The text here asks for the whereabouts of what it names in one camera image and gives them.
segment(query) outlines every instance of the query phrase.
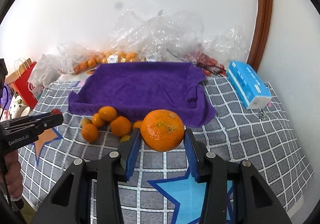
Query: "cable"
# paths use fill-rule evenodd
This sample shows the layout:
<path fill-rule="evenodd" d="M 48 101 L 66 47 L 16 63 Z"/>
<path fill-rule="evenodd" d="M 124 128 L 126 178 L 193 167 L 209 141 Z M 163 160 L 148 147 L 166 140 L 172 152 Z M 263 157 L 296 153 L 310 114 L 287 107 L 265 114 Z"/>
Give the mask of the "cable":
<path fill-rule="evenodd" d="M 6 86 L 4 86 L 4 88 L 5 88 L 6 92 L 7 92 L 7 101 L 5 102 L 5 105 L 4 105 L 3 109 L 2 109 L 0 119 L 2 118 L 2 115 L 3 115 L 3 112 L 4 112 L 4 108 L 7 106 L 8 99 L 9 99 L 9 97 L 8 97 L 9 96 L 8 89 L 7 89 Z M 6 195 L 6 199 L 8 201 L 9 206 L 12 208 L 11 199 L 10 199 L 9 190 L 8 190 L 8 185 L 7 185 L 7 181 L 5 180 L 3 163 L 5 163 L 5 162 L 4 162 L 4 157 L 2 156 L 2 153 L 1 153 L 1 143 L 0 143 L 0 174 L 1 174 L 2 181 L 3 181 L 4 190 L 5 190 L 5 193 L 6 193 L 5 194 Z"/>
<path fill-rule="evenodd" d="M 8 89 L 6 86 L 4 86 L 6 92 L 7 92 L 7 101 L 5 102 L 5 105 L 3 106 L 2 108 L 2 112 L 1 112 L 1 116 L 0 116 L 0 120 L 2 119 L 2 115 L 3 115 L 3 112 L 4 112 L 4 108 L 7 106 L 7 103 L 8 103 L 8 100 L 9 100 L 9 93 L 8 93 Z"/>
<path fill-rule="evenodd" d="M 4 185 L 6 199 L 8 201 L 9 206 L 12 208 L 11 199 L 10 199 L 9 190 L 8 190 L 8 185 L 7 185 L 7 181 L 5 180 L 4 166 L 3 166 L 2 158 L 3 157 L 2 157 L 1 145 L 0 145 L 0 174 L 1 174 L 2 181 L 3 181 L 3 185 Z"/>

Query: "clear plastic wrap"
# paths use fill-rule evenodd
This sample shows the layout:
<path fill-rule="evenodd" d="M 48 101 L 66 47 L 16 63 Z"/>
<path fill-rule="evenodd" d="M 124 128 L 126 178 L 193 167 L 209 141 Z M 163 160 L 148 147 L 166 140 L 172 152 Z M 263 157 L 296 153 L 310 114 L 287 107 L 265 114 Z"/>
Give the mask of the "clear plastic wrap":
<path fill-rule="evenodd" d="M 60 56 L 57 56 L 59 62 L 55 62 L 54 67 L 62 73 L 78 74 L 101 63 L 100 53 L 77 43 L 59 43 L 57 49 Z"/>
<path fill-rule="evenodd" d="M 204 54 L 215 58 L 227 67 L 230 60 L 246 62 L 249 51 L 243 37 L 244 27 L 237 26 L 224 34 L 217 34 L 204 41 Z"/>
<path fill-rule="evenodd" d="M 158 16 L 143 21 L 129 10 L 120 17 L 102 50 L 113 62 L 180 61 L 172 53 L 180 54 L 197 45 L 202 41 L 203 29 L 202 17 L 192 12 L 167 15 L 160 11 Z M 134 59 L 127 59 L 128 54 L 135 54 Z"/>

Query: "paper bag handle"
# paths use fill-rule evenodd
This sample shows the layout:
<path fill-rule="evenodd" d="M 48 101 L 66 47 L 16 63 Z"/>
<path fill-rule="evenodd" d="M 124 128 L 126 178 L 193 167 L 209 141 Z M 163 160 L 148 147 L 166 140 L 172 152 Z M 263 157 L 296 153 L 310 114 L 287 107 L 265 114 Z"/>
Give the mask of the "paper bag handle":
<path fill-rule="evenodd" d="M 16 74 L 17 74 L 17 71 L 18 71 L 18 73 L 19 73 L 19 76 L 18 76 L 18 77 L 21 77 L 21 74 L 20 74 L 20 72 L 19 72 L 19 67 L 18 67 L 18 70 L 16 69 L 16 62 L 18 62 L 18 61 L 22 62 L 22 64 L 24 65 L 24 68 L 27 70 L 26 65 L 24 64 L 24 62 L 23 62 L 21 59 L 23 59 L 25 62 L 27 62 L 28 66 L 29 66 L 29 68 L 30 68 L 30 65 L 29 65 L 29 63 L 28 63 L 28 61 L 27 61 L 26 59 L 24 59 L 24 58 L 22 58 L 22 57 L 19 58 L 19 59 L 17 59 L 17 60 L 14 62 L 14 70 L 15 70 Z"/>

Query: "blue star pattern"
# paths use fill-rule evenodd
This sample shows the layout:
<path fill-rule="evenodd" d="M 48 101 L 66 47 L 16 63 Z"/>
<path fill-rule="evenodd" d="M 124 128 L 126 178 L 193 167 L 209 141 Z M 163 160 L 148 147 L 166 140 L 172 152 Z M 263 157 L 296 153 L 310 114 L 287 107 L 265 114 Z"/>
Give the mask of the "blue star pattern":
<path fill-rule="evenodd" d="M 195 224 L 199 222 L 204 201 L 206 183 L 197 183 L 188 168 L 184 176 L 148 181 L 164 197 L 175 205 L 171 224 Z M 226 223 L 232 223 L 230 196 L 233 182 L 228 181 L 228 206 Z"/>

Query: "orange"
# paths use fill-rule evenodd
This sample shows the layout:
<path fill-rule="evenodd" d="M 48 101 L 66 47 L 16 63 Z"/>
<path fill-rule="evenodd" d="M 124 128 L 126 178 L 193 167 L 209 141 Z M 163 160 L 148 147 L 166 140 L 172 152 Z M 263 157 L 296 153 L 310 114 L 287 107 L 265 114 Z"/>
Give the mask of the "orange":
<path fill-rule="evenodd" d="M 136 122 L 133 124 L 133 128 L 141 128 L 141 124 L 142 124 L 142 120 L 136 121 Z"/>
<path fill-rule="evenodd" d="M 80 72 L 80 66 L 76 65 L 74 68 L 73 68 L 73 72 L 74 74 L 78 74 Z"/>
<path fill-rule="evenodd" d="M 131 123 L 127 118 L 119 116 L 110 123 L 110 131 L 115 136 L 125 136 L 131 131 Z"/>
<path fill-rule="evenodd" d="M 94 58 L 90 58 L 87 63 L 89 68 L 94 68 L 97 65 L 96 60 Z"/>
<path fill-rule="evenodd" d="M 118 52 L 118 62 L 125 62 L 126 53 L 123 51 Z"/>
<path fill-rule="evenodd" d="M 135 58 L 137 57 L 137 53 L 128 53 L 126 56 L 125 56 L 125 60 L 126 61 L 130 61 L 131 59 L 134 59 L 135 60 Z"/>
<path fill-rule="evenodd" d="M 104 57 L 108 58 L 110 55 L 113 55 L 113 51 L 107 51 L 104 53 Z"/>
<path fill-rule="evenodd" d="M 92 124 L 96 127 L 102 127 L 106 122 L 100 118 L 99 113 L 96 113 L 92 116 Z"/>
<path fill-rule="evenodd" d="M 125 136 L 121 137 L 120 143 L 122 143 L 124 141 L 128 141 L 129 139 L 130 139 L 130 136 L 129 135 L 125 135 Z"/>
<path fill-rule="evenodd" d="M 85 124 L 81 131 L 82 137 L 85 141 L 95 142 L 99 138 L 98 128 L 91 123 Z"/>
<path fill-rule="evenodd" d="M 82 61 L 80 64 L 79 64 L 79 68 L 80 68 L 80 71 L 85 71 L 88 69 L 88 64 L 86 61 Z"/>
<path fill-rule="evenodd" d="M 81 125 L 82 127 L 84 127 L 84 125 L 90 124 L 90 123 L 92 123 L 92 122 L 91 122 L 91 119 L 88 119 L 88 118 L 83 118 L 83 119 L 81 119 L 81 121 L 80 121 L 80 125 Z"/>
<path fill-rule="evenodd" d="M 144 118 L 140 132 L 148 147 L 159 152 L 166 152 L 181 143 L 184 136 L 184 125 L 176 113 L 156 110 Z"/>
<path fill-rule="evenodd" d="M 114 107 L 104 106 L 98 111 L 101 119 L 111 122 L 117 117 L 117 111 Z"/>
<path fill-rule="evenodd" d="M 103 57 L 103 58 L 101 59 L 101 63 L 108 63 L 108 58 Z"/>
<path fill-rule="evenodd" d="M 96 58 L 95 58 L 95 60 L 96 60 L 96 63 L 101 63 L 101 58 L 100 58 L 100 56 L 96 56 Z"/>

